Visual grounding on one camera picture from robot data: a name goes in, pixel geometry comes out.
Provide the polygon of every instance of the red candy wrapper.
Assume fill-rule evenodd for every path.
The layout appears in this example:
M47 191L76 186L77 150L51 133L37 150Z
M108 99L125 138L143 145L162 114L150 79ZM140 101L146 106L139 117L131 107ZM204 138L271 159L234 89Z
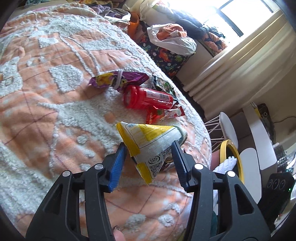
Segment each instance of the red candy wrapper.
M151 106L148 109L146 124L154 124L160 120L175 118L184 115L185 113L181 106L177 106L177 108L170 110L158 109L154 106Z
M92 77L89 85L96 88L111 86L118 92L122 92L128 85L141 85L148 79L149 76L145 73L120 70Z

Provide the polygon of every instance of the tjer logo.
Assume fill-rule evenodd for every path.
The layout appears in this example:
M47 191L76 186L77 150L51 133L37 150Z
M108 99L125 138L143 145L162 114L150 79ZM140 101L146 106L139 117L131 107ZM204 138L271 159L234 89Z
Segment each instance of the tjer logo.
M154 164L155 162L158 162L160 160L160 157L159 156L155 156L153 158L150 158L149 159L149 164Z

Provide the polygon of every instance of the silver screw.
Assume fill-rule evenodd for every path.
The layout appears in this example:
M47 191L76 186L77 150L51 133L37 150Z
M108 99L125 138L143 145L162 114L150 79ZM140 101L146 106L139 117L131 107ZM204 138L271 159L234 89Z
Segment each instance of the silver screw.
M194 167L195 167L195 169L197 169L197 170L201 170L201 169L203 169L203 165L200 164L200 163L195 164Z
M233 171L228 171L228 172L227 172L227 175L230 176L230 177L235 177L235 172L233 172Z
M104 168L104 166L103 166L103 164L99 163L99 164L95 165L94 168L95 168L96 170L101 170L101 169Z
M64 171L63 172L63 177L68 177L70 176L70 172L69 171Z

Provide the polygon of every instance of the bottle label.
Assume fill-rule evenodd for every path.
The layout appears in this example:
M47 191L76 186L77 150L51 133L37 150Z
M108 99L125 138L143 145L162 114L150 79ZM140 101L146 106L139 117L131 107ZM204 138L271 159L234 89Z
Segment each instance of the bottle label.
M145 91L146 91L146 97L148 97L148 98L170 101L170 97L168 95L154 92L151 90L145 90Z

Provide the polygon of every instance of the purple snack bag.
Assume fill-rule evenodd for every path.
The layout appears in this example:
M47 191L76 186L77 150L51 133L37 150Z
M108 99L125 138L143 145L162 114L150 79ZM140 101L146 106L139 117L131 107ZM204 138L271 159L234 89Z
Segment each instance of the purple snack bag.
M148 79L149 76L145 73L119 70L92 77L89 84L96 88L112 86L113 89L122 92L128 85L141 85Z

